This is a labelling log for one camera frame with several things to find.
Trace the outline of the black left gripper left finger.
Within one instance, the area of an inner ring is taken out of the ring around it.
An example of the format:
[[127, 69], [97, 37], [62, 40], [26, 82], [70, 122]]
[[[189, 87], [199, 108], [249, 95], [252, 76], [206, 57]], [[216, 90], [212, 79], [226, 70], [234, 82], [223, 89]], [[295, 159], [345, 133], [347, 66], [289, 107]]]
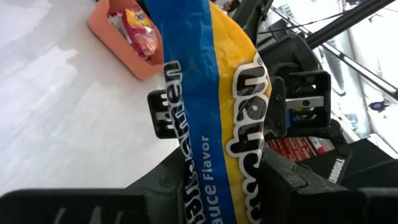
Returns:
[[180, 224], [183, 155], [174, 150], [125, 189], [24, 189], [1, 196], [1, 224]]

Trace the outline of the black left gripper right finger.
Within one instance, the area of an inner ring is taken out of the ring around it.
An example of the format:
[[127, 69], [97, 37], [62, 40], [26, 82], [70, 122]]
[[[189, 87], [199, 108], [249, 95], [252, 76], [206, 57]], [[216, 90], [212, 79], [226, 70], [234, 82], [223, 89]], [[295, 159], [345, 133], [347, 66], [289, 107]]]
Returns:
[[262, 223], [397, 223], [397, 189], [348, 190], [270, 149], [259, 197]]

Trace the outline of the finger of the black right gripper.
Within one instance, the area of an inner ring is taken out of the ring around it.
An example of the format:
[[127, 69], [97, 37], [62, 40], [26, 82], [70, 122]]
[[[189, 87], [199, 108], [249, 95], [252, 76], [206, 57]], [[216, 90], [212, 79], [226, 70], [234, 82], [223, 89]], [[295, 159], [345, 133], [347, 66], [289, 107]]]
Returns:
[[281, 77], [271, 77], [272, 91], [264, 121], [265, 139], [280, 139], [287, 133], [285, 82]]

